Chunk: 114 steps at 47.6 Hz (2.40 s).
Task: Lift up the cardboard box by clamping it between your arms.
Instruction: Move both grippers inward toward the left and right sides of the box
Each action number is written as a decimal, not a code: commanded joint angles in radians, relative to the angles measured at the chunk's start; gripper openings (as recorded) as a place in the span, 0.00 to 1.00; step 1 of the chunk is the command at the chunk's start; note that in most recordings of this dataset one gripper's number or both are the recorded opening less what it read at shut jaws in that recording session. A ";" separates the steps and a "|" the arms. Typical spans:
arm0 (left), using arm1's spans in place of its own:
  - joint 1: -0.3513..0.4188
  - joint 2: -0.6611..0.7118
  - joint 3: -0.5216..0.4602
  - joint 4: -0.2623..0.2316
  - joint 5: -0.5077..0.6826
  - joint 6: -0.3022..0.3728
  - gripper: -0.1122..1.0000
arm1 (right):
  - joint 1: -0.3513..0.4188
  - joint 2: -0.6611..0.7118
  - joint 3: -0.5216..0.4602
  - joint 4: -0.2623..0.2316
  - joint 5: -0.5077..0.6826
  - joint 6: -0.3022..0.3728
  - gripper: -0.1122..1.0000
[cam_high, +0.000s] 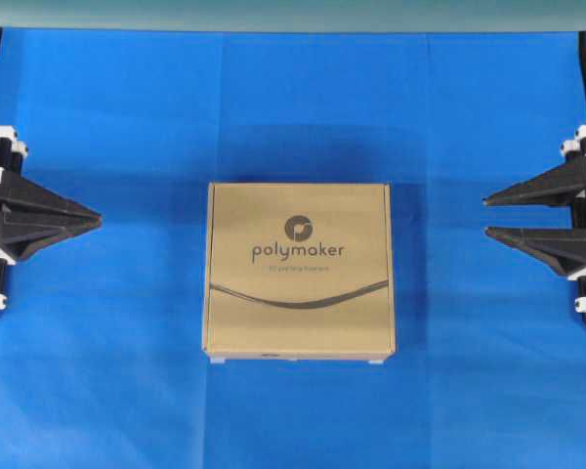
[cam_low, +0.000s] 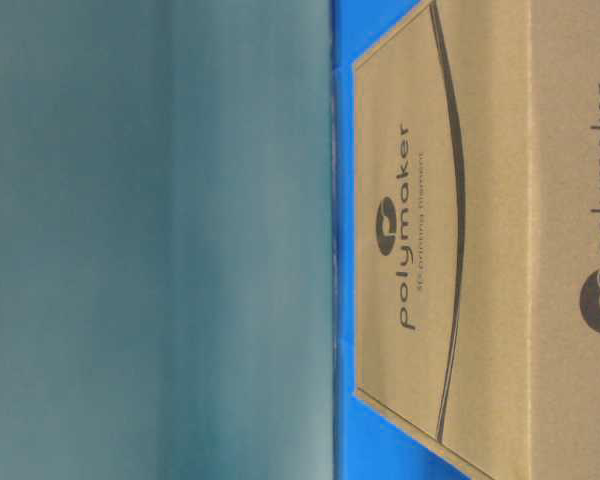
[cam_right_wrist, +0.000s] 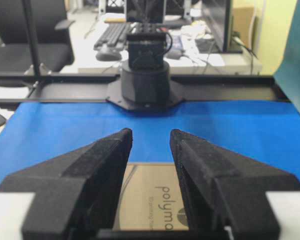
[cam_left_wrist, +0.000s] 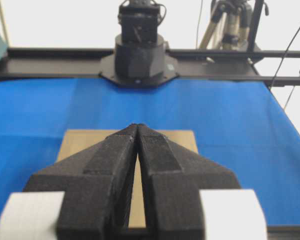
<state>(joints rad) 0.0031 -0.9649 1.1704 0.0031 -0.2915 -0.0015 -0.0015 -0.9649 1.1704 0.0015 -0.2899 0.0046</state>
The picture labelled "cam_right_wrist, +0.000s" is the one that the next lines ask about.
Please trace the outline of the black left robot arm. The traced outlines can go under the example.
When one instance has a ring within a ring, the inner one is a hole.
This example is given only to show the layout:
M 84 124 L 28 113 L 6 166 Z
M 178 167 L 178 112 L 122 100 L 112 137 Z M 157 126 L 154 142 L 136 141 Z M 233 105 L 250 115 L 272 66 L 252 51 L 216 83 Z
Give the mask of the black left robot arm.
M 154 23 L 138 23 L 126 35 L 128 59 L 108 84 L 106 100 L 131 112 L 161 112 L 184 101 L 183 86 L 171 80 L 164 55 L 171 49 L 168 32 Z

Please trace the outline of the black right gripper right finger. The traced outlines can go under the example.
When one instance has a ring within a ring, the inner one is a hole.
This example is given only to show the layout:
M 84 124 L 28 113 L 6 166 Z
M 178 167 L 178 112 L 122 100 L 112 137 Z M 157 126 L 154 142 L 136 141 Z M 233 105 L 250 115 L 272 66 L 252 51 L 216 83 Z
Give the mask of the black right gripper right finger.
M 236 240 L 279 238 L 266 194 L 300 192 L 294 174 L 179 129 L 170 132 L 169 145 L 191 231 L 228 226 Z

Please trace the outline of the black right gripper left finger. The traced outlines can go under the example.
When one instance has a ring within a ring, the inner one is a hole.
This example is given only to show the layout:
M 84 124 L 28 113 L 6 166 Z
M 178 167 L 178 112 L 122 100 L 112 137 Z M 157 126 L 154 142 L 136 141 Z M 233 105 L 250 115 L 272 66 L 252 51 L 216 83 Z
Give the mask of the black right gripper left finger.
M 112 228 L 132 144 L 133 132 L 124 128 L 7 175 L 0 193 L 34 194 L 22 238 L 83 239 Z

